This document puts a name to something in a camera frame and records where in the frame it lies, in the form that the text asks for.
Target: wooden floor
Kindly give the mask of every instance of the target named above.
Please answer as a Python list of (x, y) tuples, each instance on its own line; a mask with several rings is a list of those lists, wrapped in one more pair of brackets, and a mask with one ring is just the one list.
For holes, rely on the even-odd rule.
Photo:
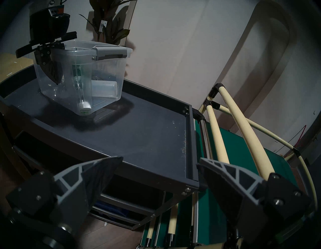
[[(5, 196), (23, 182), (0, 149), (0, 209), (5, 215), (11, 209)], [(79, 249), (135, 249), (140, 242), (141, 231), (131, 231), (106, 224), (104, 221), (87, 216), (79, 229), (76, 240)]]
[(131, 231), (87, 216), (76, 236), (79, 249), (135, 249), (142, 232)]

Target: bolt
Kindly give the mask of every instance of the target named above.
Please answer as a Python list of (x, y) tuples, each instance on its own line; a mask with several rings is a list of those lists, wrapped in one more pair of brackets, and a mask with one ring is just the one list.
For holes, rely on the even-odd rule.
[(295, 196), (301, 196), (301, 193), (299, 191), (294, 191)]
[(280, 199), (274, 199), (273, 202), (277, 206), (283, 206), (284, 205), (283, 200), (280, 200)]

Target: plant tag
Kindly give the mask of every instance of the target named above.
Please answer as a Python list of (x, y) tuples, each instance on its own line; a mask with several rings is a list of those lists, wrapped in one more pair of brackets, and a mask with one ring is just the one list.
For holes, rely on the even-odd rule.
[(100, 26), (99, 26), (99, 32), (102, 32), (102, 27), (103, 26), (107, 26), (107, 21), (104, 21), (104, 20), (101, 20), (101, 22), (100, 22)]

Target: box handle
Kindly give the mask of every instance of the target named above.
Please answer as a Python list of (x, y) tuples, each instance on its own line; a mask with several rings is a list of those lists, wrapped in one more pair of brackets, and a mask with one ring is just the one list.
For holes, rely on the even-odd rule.
[(127, 49), (125, 47), (106, 45), (94, 46), (96, 50), (96, 60), (127, 58)]

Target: red cable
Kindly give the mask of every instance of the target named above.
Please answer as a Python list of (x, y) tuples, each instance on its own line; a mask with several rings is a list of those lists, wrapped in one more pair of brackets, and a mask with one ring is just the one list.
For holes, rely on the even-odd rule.
[(305, 125), (305, 126), (303, 127), (303, 131), (302, 131), (302, 133), (301, 133), (301, 136), (299, 137), (299, 140), (297, 141), (297, 143), (294, 145), (295, 147), (297, 146), (298, 142), (300, 141), (300, 139), (301, 139), (301, 137), (302, 137), (302, 135), (303, 135), (303, 132), (304, 132), (304, 130), (305, 130), (306, 127), (307, 127), (307, 125)]

